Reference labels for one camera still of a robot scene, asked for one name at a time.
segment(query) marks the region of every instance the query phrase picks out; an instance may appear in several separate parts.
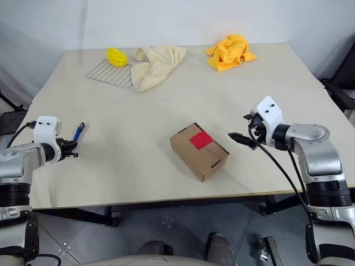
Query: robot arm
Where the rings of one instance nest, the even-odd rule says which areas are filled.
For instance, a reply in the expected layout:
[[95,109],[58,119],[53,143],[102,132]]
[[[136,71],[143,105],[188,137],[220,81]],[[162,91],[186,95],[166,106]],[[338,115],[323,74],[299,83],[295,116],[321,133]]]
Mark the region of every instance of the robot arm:
[[56,117],[40,116],[34,143],[0,151],[0,265],[23,265],[38,255],[37,222],[29,216],[32,172],[46,163],[77,157],[72,153],[75,141],[56,138],[60,125]]
[[[319,125],[286,125],[281,109],[269,96],[244,118],[250,121],[249,128],[255,130],[257,142],[298,155],[312,218],[312,224],[306,227],[309,259],[319,265],[329,258],[335,258],[334,265],[346,265],[341,260],[355,260],[355,207],[341,158],[329,140],[329,130]],[[252,149],[257,148],[248,137],[238,133],[229,136]]]

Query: table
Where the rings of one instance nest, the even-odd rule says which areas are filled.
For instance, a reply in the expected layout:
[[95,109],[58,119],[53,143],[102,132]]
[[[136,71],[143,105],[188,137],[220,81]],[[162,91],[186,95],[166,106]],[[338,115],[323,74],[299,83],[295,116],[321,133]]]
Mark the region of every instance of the table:
[[[184,60],[167,79],[140,94],[85,77],[104,59],[104,50],[66,52],[24,122],[57,116],[63,122],[59,136],[65,139],[74,136],[80,122],[87,126],[76,149],[78,158],[34,172],[31,205],[67,208],[291,192],[260,149],[252,151],[227,135],[247,135],[242,117],[265,95],[276,100],[287,124],[329,128],[348,185],[355,187],[355,129],[287,43],[250,44],[258,58],[222,73],[207,65],[204,48],[187,47]],[[195,121],[230,153],[226,165],[203,183],[169,140]],[[31,140],[32,131],[26,130],[15,144]],[[269,150],[300,188],[287,154]]]

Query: black cable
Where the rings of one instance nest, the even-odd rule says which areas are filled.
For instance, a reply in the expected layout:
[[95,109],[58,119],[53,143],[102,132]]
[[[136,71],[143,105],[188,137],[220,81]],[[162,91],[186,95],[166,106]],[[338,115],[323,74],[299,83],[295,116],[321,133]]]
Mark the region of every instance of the black cable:
[[288,176],[288,174],[286,173],[286,171],[282,168],[282,166],[278,163],[278,161],[271,155],[271,153],[268,152],[267,149],[265,149],[259,142],[257,142],[257,140],[254,138],[254,135],[251,132],[251,128],[249,127],[248,129],[249,132],[249,136],[250,138],[254,141],[254,143],[264,152],[266,153],[266,155],[275,163],[275,165],[278,167],[278,169],[280,169],[280,171],[284,174],[284,176],[286,177],[286,179],[288,180],[288,182],[290,183],[291,187],[293,188],[295,194],[298,196],[298,198],[301,201],[301,205],[303,207],[303,209],[305,210],[308,219],[310,220],[310,224],[312,224],[312,220],[311,220],[311,215],[308,212],[307,206],[305,204],[305,202],[303,201],[303,198],[301,197],[300,193],[298,192],[295,184],[292,182],[292,180],[290,179],[290,177]]
[[50,257],[50,258],[53,258],[55,260],[57,260],[58,264],[57,266],[60,266],[62,264],[62,261],[61,259],[56,256],[56,255],[52,255],[52,254],[38,254],[38,257]]
[[302,192],[304,195],[306,195],[306,188],[305,188],[305,184],[303,183],[303,180],[302,180],[302,177],[301,177],[301,174],[300,174],[300,171],[298,170],[298,167],[297,167],[297,164],[296,164],[296,161],[295,161],[295,158],[291,152],[290,149],[287,149],[287,152],[288,152],[288,155],[290,156],[291,158],[291,161],[292,161],[292,164],[293,164],[293,168],[295,168],[295,171],[296,171],[296,174],[297,174],[297,177],[298,177],[298,180],[300,181],[300,184],[301,184],[301,187],[302,187]]
[[6,148],[10,148],[11,147],[11,144],[13,143],[13,141],[16,139],[16,137],[18,136],[18,134],[21,133],[22,130],[24,130],[26,127],[28,127],[28,125],[24,125],[22,126],[19,130],[17,130],[17,132],[15,133],[15,135],[12,136],[12,138],[10,139],[10,142],[9,144],[7,145]]

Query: yellow cloth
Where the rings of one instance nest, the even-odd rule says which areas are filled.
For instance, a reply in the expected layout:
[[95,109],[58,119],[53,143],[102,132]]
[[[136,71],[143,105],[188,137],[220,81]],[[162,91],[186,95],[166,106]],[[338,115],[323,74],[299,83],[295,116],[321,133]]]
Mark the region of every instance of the yellow cloth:
[[218,72],[241,65],[241,61],[249,62],[256,56],[248,51],[248,41],[241,35],[228,35],[226,39],[214,47],[207,48],[206,54],[212,55],[207,62]]

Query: cardboard box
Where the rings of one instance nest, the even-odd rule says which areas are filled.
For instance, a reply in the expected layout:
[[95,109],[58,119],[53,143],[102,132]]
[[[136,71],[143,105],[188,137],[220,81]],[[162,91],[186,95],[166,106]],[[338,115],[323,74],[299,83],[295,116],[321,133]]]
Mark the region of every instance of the cardboard box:
[[229,155],[197,123],[179,131],[170,142],[173,150],[202,182],[220,169]]

